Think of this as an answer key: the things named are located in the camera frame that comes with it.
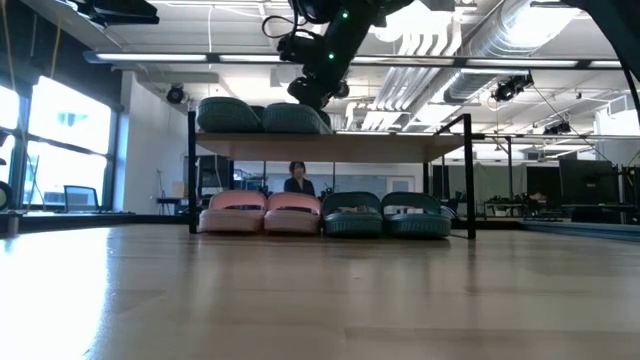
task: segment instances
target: ceiling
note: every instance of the ceiling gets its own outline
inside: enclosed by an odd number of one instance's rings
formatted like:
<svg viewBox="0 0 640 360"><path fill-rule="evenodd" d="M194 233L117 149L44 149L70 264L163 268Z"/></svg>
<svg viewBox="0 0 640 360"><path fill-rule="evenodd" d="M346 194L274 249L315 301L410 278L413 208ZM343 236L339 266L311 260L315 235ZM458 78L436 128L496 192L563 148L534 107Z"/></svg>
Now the ceiling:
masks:
<svg viewBox="0 0 640 360"><path fill-rule="evenodd" d="M114 26L102 32L77 14L55 0L22 0L36 11L53 20L61 16L63 28L80 41L97 51L142 51L142 52L247 52L275 53L276 41L262 34L261 23L265 16L290 15L286 0L267 0L263 3L246 0L226 0L228 5L211 7L177 6L165 0L149 0L158 8L159 25ZM463 36L470 31L495 5L498 0L477 0L477 9L461 16ZM290 24L272 22L267 29L272 34L284 34ZM359 54L395 54L400 41L386 43L370 34L362 44ZM612 58L615 54L598 27L582 13L577 16L556 38L543 46L535 56L550 57L597 57ZM168 74L193 73L207 79L207 73L217 73L231 95L250 104L266 105L286 99L282 87L272 87L271 73L276 66L264 65L161 65L134 68L139 79L147 78L158 89L166 91L173 82ZM347 104L362 98L373 98L385 81L387 68L354 67L348 75L351 87L350 98L333 100L328 112L344 114ZM570 110L574 128L580 132L590 131L594 119L593 110L606 105L603 100L613 99L626 91L622 73L598 71L534 71L536 87L555 110L546 104L535 90L527 90L516 101L495 109L488 101L488 92L459 112L473 116L474 130L494 131L496 124L501 131L509 132L531 129L531 124L544 120L555 111ZM196 98L215 93L206 80L202 83L185 84L185 88Z"/></svg>

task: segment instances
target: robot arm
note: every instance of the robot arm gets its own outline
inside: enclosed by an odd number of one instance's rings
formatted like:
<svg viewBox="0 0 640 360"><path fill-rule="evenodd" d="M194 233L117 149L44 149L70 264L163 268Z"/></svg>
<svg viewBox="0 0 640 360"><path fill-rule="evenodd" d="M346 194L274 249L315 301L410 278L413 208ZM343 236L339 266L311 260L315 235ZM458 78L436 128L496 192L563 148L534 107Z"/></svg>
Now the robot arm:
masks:
<svg viewBox="0 0 640 360"><path fill-rule="evenodd" d="M330 23L322 36L302 37L294 31L280 40L280 59L304 65L304 77L289 84L289 94L316 110L325 107L332 96L344 92L343 78L371 25L386 26L387 15L411 2L413 0L290 0L293 10L307 21Z"/></svg>

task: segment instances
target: dark hair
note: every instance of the dark hair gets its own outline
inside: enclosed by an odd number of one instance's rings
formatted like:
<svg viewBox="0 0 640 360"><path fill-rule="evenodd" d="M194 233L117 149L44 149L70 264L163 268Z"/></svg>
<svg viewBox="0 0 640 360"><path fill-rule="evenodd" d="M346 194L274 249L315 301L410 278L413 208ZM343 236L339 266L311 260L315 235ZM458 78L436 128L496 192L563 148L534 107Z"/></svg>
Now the dark hair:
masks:
<svg viewBox="0 0 640 360"><path fill-rule="evenodd" d="M302 161L292 161L291 164L289 164L290 174L293 174L293 171L296 169L296 166L300 166L301 168L304 169L304 172L307 172L307 167L304 166L304 163Z"/></svg>

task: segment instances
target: shelf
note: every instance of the shelf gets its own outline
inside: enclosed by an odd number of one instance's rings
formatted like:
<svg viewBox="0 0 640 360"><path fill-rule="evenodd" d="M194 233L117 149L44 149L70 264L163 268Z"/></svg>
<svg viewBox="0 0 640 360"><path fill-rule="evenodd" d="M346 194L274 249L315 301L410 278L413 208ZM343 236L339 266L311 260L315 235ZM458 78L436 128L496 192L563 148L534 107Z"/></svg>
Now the shelf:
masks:
<svg viewBox="0 0 640 360"><path fill-rule="evenodd" d="M196 143L241 161L427 163L464 145L462 136L198 133Z"/></svg>

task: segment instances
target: person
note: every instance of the person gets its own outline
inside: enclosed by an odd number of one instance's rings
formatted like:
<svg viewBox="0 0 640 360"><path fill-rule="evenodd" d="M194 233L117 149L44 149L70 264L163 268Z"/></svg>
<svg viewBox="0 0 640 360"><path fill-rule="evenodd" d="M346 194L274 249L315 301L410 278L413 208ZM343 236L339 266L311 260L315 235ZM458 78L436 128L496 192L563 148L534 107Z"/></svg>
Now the person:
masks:
<svg viewBox="0 0 640 360"><path fill-rule="evenodd" d="M291 164L289 164L289 173L291 174L291 178L284 182L285 192L316 196L313 183L304 178L304 175L307 173L307 167L302 161L292 161Z"/></svg>

